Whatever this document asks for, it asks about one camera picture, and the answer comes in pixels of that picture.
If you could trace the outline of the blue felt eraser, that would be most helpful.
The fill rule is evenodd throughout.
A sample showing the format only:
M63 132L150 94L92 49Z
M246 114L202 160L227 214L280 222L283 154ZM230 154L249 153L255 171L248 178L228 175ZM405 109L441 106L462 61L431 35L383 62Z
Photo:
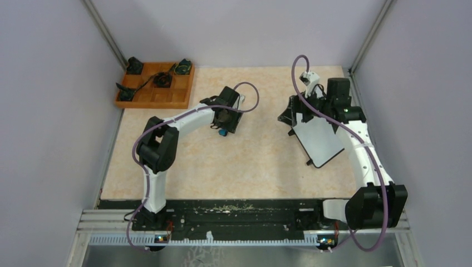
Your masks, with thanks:
M228 135L228 131L225 130L225 129L220 129L220 130L218 131L218 134L220 134L221 136L226 137L226 136Z

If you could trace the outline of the black framed whiteboard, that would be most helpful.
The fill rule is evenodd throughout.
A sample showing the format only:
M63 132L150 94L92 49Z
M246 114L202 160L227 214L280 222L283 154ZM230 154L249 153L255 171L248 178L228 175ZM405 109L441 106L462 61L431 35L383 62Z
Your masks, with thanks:
M344 145L325 119L314 117L302 122L302 115L296 113L296 125L289 134L295 135L309 157L307 165L319 169L344 150Z

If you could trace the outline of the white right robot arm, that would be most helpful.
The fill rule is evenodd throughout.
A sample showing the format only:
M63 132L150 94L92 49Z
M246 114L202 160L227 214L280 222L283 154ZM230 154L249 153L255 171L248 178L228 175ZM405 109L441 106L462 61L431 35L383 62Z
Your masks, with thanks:
M288 134L297 137L309 157L307 163L316 168L346 152L357 186L348 200L322 201L322 208L313 214L314 224L328 229L338 220L359 230L380 229L385 221L387 228L396 227L408 193L380 163L366 116L361 107L351 104L349 79L328 79L327 92L313 72L302 73L300 79L306 90L289 98L278 121L291 127Z

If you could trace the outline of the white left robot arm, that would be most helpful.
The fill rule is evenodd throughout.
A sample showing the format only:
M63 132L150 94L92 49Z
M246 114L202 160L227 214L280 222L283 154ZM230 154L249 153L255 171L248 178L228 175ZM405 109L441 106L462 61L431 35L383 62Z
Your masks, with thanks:
M225 134L235 133L242 113L238 112L245 97L230 87L217 96L201 100L195 107L174 117L152 117L137 142L135 153L143 168L144 197L138 214L153 230L167 222L165 185L168 169L176 159L180 139L203 126L212 126Z

